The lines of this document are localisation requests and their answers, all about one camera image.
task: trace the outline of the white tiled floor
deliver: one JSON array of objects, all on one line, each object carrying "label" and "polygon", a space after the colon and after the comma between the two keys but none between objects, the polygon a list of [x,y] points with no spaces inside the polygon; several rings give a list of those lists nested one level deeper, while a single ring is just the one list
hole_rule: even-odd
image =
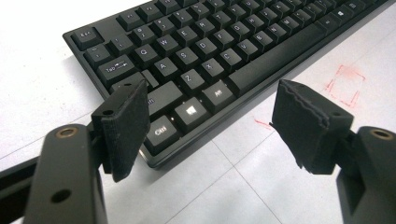
[{"label": "white tiled floor", "polygon": [[[36,11],[22,9],[16,1],[12,4],[10,8],[22,10],[19,14],[30,17],[33,24],[41,24],[31,33],[47,34],[47,39],[32,36],[32,41],[46,46],[43,49],[26,42],[10,45],[23,40],[7,34],[25,35],[17,28],[25,20],[0,26],[0,170],[36,156],[42,137],[51,129],[69,122],[88,124],[102,98],[62,41],[62,33],[131,5],[120,0],[93,8],[98,3],[68,1],[48,6],[57,13],[42,11],[36,16]],[[0,19],[14,15],[9,13]],[[395,132],[395,15],[396,6],[391,6],[374,20],[363,21],[367,24],[354,35],[341,36],[308,60],[315,63],[297,67],[287,78],[310,86],[352,113],[356,118],[352,130],[375,125]],[[61,25],[48,32],[53,24],[47,16]],[[367,78],[355,107],[343,105],[325,91],[340,65],[359,68]],[[311,175],[299,169],[268,125],[275,89],[258,96],[159,170],[148,168],[139,157],[130,176],[118,184],[102,174],[109,223],[341,223],[335,186],[338,169],[333,175]]]}]

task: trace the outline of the keyboard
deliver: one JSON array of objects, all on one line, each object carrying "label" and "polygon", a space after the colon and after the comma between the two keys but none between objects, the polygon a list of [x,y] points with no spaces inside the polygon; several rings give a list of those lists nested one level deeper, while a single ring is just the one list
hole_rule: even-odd
[{"label": "keyboard", "polygon": [[385,0],[158,0],[64,34],[106,99],[145,79],[158,167]]}]

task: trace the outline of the black mechanical arm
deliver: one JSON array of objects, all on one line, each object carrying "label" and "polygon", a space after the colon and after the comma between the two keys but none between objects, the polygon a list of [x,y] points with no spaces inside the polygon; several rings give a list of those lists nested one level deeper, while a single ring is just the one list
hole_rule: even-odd
[{"label": "black mechanical arm", "polygon": [[[280,80],[272,125],[297,164],[314,175],[342,170],[337,187],[345,223],[396,223],[396,135],[362,127],[305,85]],[[0,173],[0,224],[107,223],[98,172],[121,181],[149,131],[145,81],[122,87],[92,114],[47,134],[39,158]]]}]

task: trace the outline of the shift key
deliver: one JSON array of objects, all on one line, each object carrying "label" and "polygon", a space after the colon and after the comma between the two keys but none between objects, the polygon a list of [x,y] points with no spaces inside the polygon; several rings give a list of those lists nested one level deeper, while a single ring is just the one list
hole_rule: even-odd
[{"label": "shift key", "polygon": [[150,120],[158,118],[183,99],[183,93],[173,81],[148,94],[148,112]]}]

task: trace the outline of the keyboard frame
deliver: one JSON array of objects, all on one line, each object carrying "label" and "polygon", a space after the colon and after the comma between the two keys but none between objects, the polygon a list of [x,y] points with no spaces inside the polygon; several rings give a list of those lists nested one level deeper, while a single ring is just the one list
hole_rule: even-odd
[{"label": "keyboard frame", "polygon": [[[304,61],[306,61],[308,58],[313,56],[317,51],[320,49],[323,49],[323,47],[327,46],[330,42],[334,41],[335,38],[340,36],[341,34],[347,35],[343,36],[343,38],[346,38],[354,33],[348,33],[346,34],[346,30],[351,28],[352,26],[358,26],[358,28],[362,27],[364,24],[361,22],[363,18],[367,18],[367,16],[373,12],[375,12],[376,9],[379,7],[383,6],[388,0],[378,0],[376,1],[373,5],[367,7],[365,10],[363,10],[362,13],[357,15],[356,17],[352,18],[350,21],[339,27],[337,30],[335,30],[332,34],[324,37],[320,42],[318,42],[316,45],[314,45],[312,48],[307,50],[305,53],[301,54],[299,57],[295,58],[292,60],[290,63],[285,65],[282,69],[278,70],[274,74],[272,74],[270,77],[265,79],[262,83],[248,91],[247,93],[243,94],[239,98],[236,98],[235,101],[227,105],[225,108],[220,110],[219,113],[215,114],[212,116],[210,119],[199,125],[197,128],[192,130],[191,132],[185,134],[183,137],[181,137],[178,141],[176,141],[174,144],[166,148],[164,151],[160,152],[156,156],[151,156],[149,151],[146,149],[144,145],[140,148],[140,154],[146,161],[149,167],[151,168],[159,168],[163,164],[165,164],[167,161],[171,160],[174,158],[177,154],[182,152],[183,150],[187,149],[192,143],[196,142],[198,139],[200,139],[204,134],[208,133],[209,131],[213,130],[214,127],[217,127],[219,123],[223,122],[226,120],[228,117],[230,117],[232,114],[234,114],[236,111],[240,110],[244,105],[247,105],[249,102],[251,102],[254,98],[256,98],[259,94],[263,93],[266,91],[268,88],[270,88],[275,82],[277,82],[280,78],[285,76],[290,70],[293,68],[297,67],[298,65],[302,64]],[[139,6],[136,7],[131,7],[126,10],[137,10]],[[115,20],[119,14],[122,12],[119,12],[115,15],[103,18],[99,21],[95,21],[90,24],[85,24],[83,26],[89,25],[91,27],[94,27],[95,24],[101,23],[103,21],[107,20]],[[101,93],[102,97],[104,99],[109,97],[109,92],[107,91],[106,87],[102,84],[101,80],[99,77],[96,75],[95,71],[91,68],[89,63],[84,57],[84,51],[80,51],[78,46],[75,44],[74,40],[72,39],[72,34],[75,30],[69,31],[67,33],[63,34],[64,41],[67,43],[69,48],[72,50],[73,54],[76,56],[78,59],[78,62],[81,64],[85,72],[87,73],[88,77],[91,79],[92,83],[96,87],[97,90]],[[109,42],[109,39],[104,38],[104,42],[102,44],[106,45]]]}]

